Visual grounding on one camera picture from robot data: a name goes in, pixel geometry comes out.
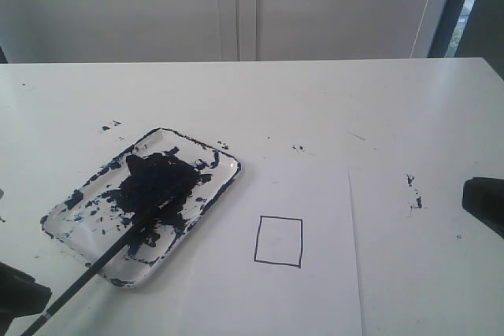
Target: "black paintbrush handle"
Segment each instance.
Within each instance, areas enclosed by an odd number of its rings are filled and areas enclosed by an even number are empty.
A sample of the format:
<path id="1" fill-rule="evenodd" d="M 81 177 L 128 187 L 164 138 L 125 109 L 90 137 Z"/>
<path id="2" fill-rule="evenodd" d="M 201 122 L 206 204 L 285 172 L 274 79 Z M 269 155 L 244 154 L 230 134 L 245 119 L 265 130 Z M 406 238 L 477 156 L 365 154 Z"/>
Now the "black paintbrush handle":
<path id="1" fill-rule="evenodd" d="M 143 213 L 143 216 L 135 222 L 135 224 L 129 228 L 120 238 L 117 239 L 112 246 L 107 249 L 102 256 L 95 261 L 54 303 L 49 306 L 49 308 L 43 312 L 39 318 L 35 322 L 31 324 L 31 326 L 21 334 L 21 336 L 31 336 L 35 334 L 37 330 L 39 330 L 46 322 L 49 320 L 63 305 L 70 301 L 72 297 L 80 290 L 86 283 L 92 279 L 96 273 L 98 273 L 105 265 L 112 260 L 116 254 L 121 251 L 124 246 L 126 246 L 129 242 L 129 239 L 133 234 L 140 232 L 152 219 L 155 213 L 162 207 L 164 204 L 159 207 L 153 207 L 150 210 Z"/>

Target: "paintbrush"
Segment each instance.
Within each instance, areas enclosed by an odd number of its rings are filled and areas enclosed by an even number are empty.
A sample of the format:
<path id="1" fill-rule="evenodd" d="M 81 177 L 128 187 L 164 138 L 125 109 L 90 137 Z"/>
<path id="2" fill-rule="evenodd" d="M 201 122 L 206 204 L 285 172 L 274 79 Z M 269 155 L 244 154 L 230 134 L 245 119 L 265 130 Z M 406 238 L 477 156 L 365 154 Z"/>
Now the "paintbrush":
<path id="1" fill-rule="evenodd" d="M 119 238 L 112 246 L 107 249 L 21 336 L 33 335 L 49 320 L 56 312 L 63 307 L 90 279 L 92 279 L 105 265 L 121 251 L 137 234 L 149 225 L 153 217 L 156 216 L 159 209 L 169 211 L 166 205 L 171 205 L 180 196 L 187 194 L 196 185 L 199 174 L 192 166 L 175 158 L 174 164 L 164 167 L 164 174 L 158 174 L 160 167 L 158 165 L 148 166 L 141 157 L 131 155 L 126 159 L 128 168 L 133 179 L 136 179 L 137 185 L 134 191 L 145 198 L 148 204 L 141 213 L 137 212 L 138 218 L 133 225 Z M 172 185 L 168 187 L 165 181 L 166 169 L 172 180 Z M 159 195 L 159 188 L 163 187 L 163 195 Z"/>

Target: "white table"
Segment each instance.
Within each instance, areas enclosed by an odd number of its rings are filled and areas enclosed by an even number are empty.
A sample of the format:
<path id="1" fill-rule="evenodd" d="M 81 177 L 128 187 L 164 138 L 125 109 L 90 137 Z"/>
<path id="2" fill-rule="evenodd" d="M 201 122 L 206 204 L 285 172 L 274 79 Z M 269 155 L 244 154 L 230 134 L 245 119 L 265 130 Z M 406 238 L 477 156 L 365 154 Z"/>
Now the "white table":
<path id="1" fill-rule="evenodd" d="M 365 334 L 500 335 L 504 240 L 461 193 L 504 176 L 502 120 L 504 82 L 480 59 L 2 65 L 0 260 L 56 298 L 83 268 L 40 217 L 154 127 L 225 141 L 257 170 L 303 145 L 350 171 Z M 406 173 L 413 216 L 394 190 Z M 40 334 L 170 334 L 200 238 L 137 290 L 94 278 Z"/>

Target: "black outline square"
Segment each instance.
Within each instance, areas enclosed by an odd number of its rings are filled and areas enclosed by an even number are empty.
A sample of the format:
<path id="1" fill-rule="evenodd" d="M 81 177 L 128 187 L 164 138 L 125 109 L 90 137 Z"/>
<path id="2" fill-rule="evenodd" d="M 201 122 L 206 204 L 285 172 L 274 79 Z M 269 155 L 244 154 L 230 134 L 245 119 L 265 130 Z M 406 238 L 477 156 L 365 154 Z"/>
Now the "black outline square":
<path id="1" fill-rule="evenodd" d="M 259 220 L 259 228 L 258 228 L 258 236 L 255 238 L 255 251 L 254 251 L 254 261 L 256 263 L 264 263 L 264 264 L 273 264 L 273 265 L 287 265 L 289 267 L 297 267 L 301 269 L 301 259 L 302 259 L 302 220 L 299 218 L 286 218 L 283 216 L 260 216 Z M 265 261 L 265 260 L 258 260 L 257 255 L 258 255 L 258 247 L 259 247 L 259 234 L 261 233 L 261 225 L 262 225 L 262 219 L 263 218 L 275 218 L 277 220 L 297 220 L 300 223 L 300 239 L 301 239 L 301 250 L 299 253 L 299 262 L 297 264 L 289 264 L 289 263 L 277 263 L 275 261 Z"/>

